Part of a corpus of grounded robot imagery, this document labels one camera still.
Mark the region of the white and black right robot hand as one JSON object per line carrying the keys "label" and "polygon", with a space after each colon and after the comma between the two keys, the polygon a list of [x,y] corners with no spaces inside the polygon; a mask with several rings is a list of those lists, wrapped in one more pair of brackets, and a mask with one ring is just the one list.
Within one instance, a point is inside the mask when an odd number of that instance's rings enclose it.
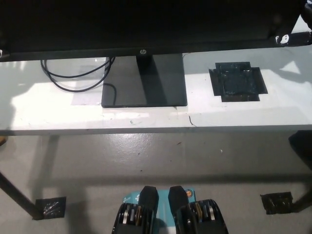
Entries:
{"label": "white and black right robot hand", "polygon": [[276,36],[275,43],[279,47],[298,47],[312,44],[311,32],[299,32]]}

